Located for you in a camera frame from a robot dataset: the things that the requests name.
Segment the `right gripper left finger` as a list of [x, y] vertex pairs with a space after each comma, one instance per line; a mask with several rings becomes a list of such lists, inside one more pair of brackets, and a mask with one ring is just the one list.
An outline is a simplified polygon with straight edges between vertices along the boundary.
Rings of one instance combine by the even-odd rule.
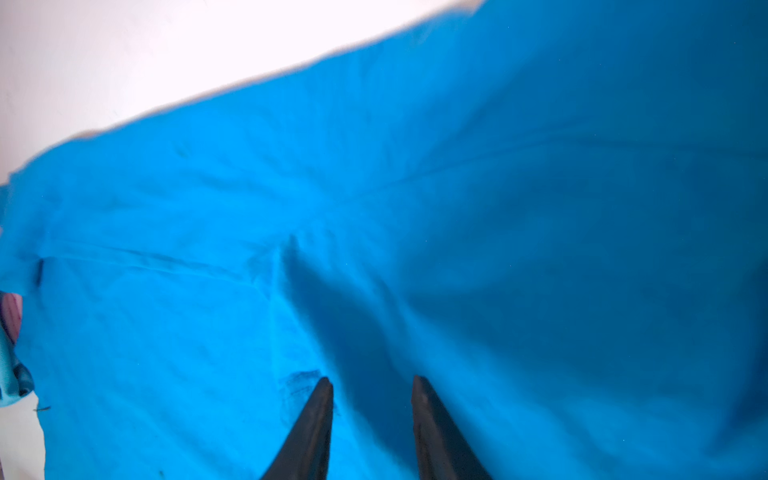
[[333, 407], [334, 387], [322, 377], [262, 480], [327, 479]]

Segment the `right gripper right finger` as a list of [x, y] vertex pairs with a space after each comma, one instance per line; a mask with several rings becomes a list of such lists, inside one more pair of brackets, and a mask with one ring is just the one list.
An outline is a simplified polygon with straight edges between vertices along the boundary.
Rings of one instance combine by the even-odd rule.
[[414, 377], [411, 404], [421, 480], [492, 479], [426, 377]]

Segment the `blue t-shirt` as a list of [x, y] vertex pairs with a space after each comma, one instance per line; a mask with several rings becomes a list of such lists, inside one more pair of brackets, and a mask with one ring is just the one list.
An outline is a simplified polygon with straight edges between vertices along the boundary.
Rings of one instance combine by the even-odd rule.
[[49, 479], [767, 475], [767, 5], [487, 1], [59, 145], [3, 189]]

